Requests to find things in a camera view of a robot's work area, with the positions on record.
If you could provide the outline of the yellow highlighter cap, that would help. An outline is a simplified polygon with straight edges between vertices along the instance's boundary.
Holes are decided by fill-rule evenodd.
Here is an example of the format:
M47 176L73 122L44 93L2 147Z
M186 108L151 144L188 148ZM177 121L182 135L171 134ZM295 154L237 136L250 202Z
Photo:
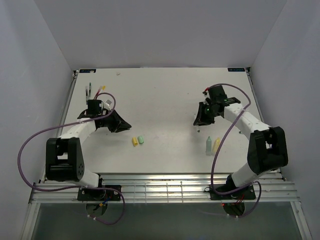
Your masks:
M131 141L134 147L136 147L139 144L138 139L136 137L133 137Z

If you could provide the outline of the green highlighter cap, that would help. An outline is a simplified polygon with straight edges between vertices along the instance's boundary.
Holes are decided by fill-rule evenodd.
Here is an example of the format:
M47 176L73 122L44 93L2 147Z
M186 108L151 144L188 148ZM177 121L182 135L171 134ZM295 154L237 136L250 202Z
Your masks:
M138 143L139 144L143 144L145 141L144 141L144 137L142 136L142 135L139 135L138 137L137 137L137 141L138 141Z

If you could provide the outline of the green highlighter pen body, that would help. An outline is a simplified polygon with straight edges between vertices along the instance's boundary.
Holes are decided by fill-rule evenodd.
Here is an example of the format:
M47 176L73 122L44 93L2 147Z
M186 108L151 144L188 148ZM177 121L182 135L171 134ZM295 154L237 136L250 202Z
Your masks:
M212 154L212 139L210 136L206 140L205 154L207 156L210 156Z

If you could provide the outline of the yellow highlighter pen body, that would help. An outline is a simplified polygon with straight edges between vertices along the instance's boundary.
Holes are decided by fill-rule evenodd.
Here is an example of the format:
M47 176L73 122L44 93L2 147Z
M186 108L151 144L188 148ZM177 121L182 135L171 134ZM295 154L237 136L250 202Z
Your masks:
M211 153L212 153L213 156L217 153L218 148L220 146L220 142L221 142L221 139L219 137L217 137L215 139L215 141L213 142L212 150L211 150Z

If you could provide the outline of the black thin pen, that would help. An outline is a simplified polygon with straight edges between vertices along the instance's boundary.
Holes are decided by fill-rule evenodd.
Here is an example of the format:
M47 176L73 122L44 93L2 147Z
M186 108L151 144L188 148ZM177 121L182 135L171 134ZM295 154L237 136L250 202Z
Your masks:
M88 86L85 86L85 100L88 101L89 97L89 91L88 91Z

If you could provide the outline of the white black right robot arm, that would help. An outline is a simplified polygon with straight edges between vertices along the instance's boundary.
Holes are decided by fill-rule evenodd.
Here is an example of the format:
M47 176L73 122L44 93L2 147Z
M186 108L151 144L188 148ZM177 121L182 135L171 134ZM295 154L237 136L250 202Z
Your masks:
M222 117L231 123L227 133L237 127L248 139L248 149L246 163L230 174L224 185L212 187L213 193L237 199L260 176L288 165L286 136L281 127L271 127L262 122L249 113L235 97L221 101L207 98L199 102L193 124L208 126L214 124L216 117Z

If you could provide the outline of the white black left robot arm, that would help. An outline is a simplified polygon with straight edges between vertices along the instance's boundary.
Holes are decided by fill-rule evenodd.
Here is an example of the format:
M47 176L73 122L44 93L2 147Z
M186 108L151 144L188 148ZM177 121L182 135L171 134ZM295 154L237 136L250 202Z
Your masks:
M116 110L103 109L97 114L80 113L78 123L57 138L46 142L45 176L50 181L66 182L89 187L88 193L100 200L106 195L106 187L101 184L100 175L85 167L82 144L99 128L108 128L111 133L131 129Z

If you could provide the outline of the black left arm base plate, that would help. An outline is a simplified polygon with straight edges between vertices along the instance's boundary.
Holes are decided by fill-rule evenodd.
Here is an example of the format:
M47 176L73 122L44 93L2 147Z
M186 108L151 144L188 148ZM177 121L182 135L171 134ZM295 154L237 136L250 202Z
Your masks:
M77 194L78 201L120 201L121 197L119 192L122 190L121 185L103 185L103 188L112 188L112 190L93 190L93 189L80 189Z

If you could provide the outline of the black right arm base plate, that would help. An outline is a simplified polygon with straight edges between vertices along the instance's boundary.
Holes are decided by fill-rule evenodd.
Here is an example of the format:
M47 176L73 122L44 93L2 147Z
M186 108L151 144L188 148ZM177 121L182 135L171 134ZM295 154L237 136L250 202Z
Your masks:
M256 194L252 185L238 190L229 195L219 195L212 190L212 186L208 185L204 188L205 193L209 193L210 200L255 200Z

